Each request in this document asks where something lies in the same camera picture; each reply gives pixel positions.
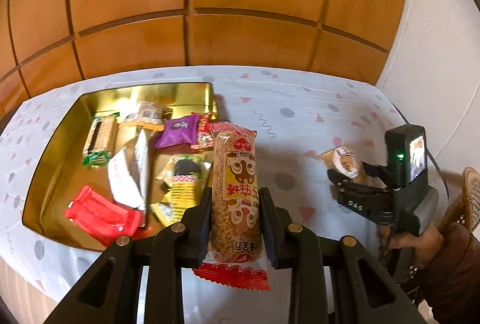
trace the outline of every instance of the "brown sleeve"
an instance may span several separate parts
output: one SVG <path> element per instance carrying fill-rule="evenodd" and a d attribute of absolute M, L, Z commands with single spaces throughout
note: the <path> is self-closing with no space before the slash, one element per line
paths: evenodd
<path fill-rule="evenodd" d="M 440 324 L 476 322 L 480 315 L 480 243 L 464 226 L 452 223 L 443 248 L 418 272 L 423 296 Z"/>

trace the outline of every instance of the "snack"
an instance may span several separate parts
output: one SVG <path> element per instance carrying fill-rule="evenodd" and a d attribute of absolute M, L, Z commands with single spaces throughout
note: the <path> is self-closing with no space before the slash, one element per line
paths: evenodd
<path fill-rule="evenodd" d="M 254 269 L 259 267 L 263 251 L 255 169 L 256 133 L 231 123 L 217 128 L 210 252 L 207 261 L 193 272 L 231 287 L 270 290 L 266 271 Z"/>
<path fill-rule="evenodd" d="M 179 144 L 197 143 L 198 114 L 186 115 L 182 118 L 168 120 L 165 130 L 155 147 L 171 147 Z"/>
<path fill-rule="evenodd" d="M 83 147 L 83 165 L 105 165 L 112 157 L 119 113 L 94 117 Z"/>
<path fill-rule="evenodd" d="M 191 160 L 192 162 L 198 164 L 199 168 L 202 165 L 203 160 L 205 159 L 204 154 L 187 154 L 187 155 L 173 155 L 170 157 L 170 160 L 165 165 L 164 169 L 158 176 L 155 178 L 157 180 L 163 180 L 168 187 L 172 186 L 172 177 L 175 174 L 175 164 L 180 159 Z"/>
<path fill-rule="evenodd" d="M 115 202 L 121 203 L 132 209 L 141 206 L 145 207 L 140 190 L 134 179 L 131 177 L 125 159 L 125 148 L 112 157 L 107 166 L 109 174 L 110 189 Z"/>
<path fill-rule="evenodd" d="M 349 147 L 336 147 L 321 154 L 319 157 L 328 169 L 337 170 L 355 183 L 363 184 L 366 182 L 367 175 L 363 165 L 355 158 L 353 151 Z"/>
<path fill-rule="evenodd" d="M 207 150 L 212 149 L 214 139 L 210 133 L 210 117 L 212 113 L 198 114 L 198 126 L 197 126 L 197 143 L 191 144 L 191 150 Z"/>
<path fill-rule="evenodd" d="M 212 158 L 211 153 L 172 156 L 170 161 L 173 161 L 169 162 L 173 164 L 173 174 L 169 177 L 171 188 L 160 202 L 150 205 L 164 226 L 180 222 L 186 209 L 200 203 L 212 166 Z M 171 167 L 167 168 L 169 171 L 167 175 L 170 175 Z M 164 172 L 165 170 L 159 177 L 165 177 Z"/>
<path fill-rule="evenodd" d="M 122 235 L 132 236 L 141 217 L 138 211 L 107 201 L 89 186 L 70 202 L 64 216 L 106 247 Z"/>
<path fill-rule="evenodd" d="M 165 127 L 163 115 L 171 109 L 151 102 L 138 102 L 134 111 L 120 123 L 120 127 L 139 126 L 144 129 L 162 131 Z"/>
<path fill-rule="evenodd" d="M 215 139 L 212 188 L 213 257 L 254 262 L 262 252 L 255 170 L 255 133 L 230 124 Z"/>

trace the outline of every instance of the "squiggle print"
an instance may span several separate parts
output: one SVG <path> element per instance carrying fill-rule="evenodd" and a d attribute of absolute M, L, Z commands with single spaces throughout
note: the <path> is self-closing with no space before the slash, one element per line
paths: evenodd
<path fill-rule="evenodd" d="M 267 128 L 267 133 L 270 135 L 270 138 L 275 138 L 277 134 L 272 132 L 272 126 L 267 125 L 267 120 L 262 118 L 263 114 L 257 113 L 256 111 L 254 111 L 253 113 L 255 115 L 258 115 L 258 119 L 262 121 L 262 126 Z"/>

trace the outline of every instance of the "polka dot tablecloth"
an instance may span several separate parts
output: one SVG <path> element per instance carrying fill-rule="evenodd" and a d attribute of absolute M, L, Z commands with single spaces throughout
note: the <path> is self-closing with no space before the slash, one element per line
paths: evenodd
<path fill-rule="evenodd" d="M 25 228 L 21 215 L 35 167 L 55 128 L 86 92 L 161 82 L 210 82 L 222 119 L 258 132 L 260 186 L 277 206 L 316 234 L 355 236 L 373 254 L 376 227 L 339 206 L 319 155 L 349 145 L 369 163 L 385 163 L 385 131 L 404 122 L 375 87 L 302 71 L 243 66 L 161 68 L 85 80 L 24 102 L 0 137 L 0 255 L 21 276 L 56 301 L 98 257 L 58 244 Z M 446 205 L 435 169 L 430 184 Z M 271 292 L 230 289 L 183 270 L 185 320 L 195 322 L 284 322 L 290 294 L 289 270 L 269 270 Z M 145 295 L 145 283 L 142 287 Z"/>

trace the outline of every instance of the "human hand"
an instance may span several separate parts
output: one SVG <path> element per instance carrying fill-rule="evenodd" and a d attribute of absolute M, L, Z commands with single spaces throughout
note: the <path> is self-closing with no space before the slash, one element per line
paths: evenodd
<path fill-rule="evenodd" d="M 380 226 L 380 244 L 387 244 L 390 226 Z M 413 265 L 418 269 L 423 269 L 440 252 L 443 246 L 443 236 L 437 228 L 431 223 L 419 236 L 415 237 L 411 233 L 399 233 L 392 236 L 388 249 L 401 249 L 412 247 L 415 251 L 415 261 Z"/>

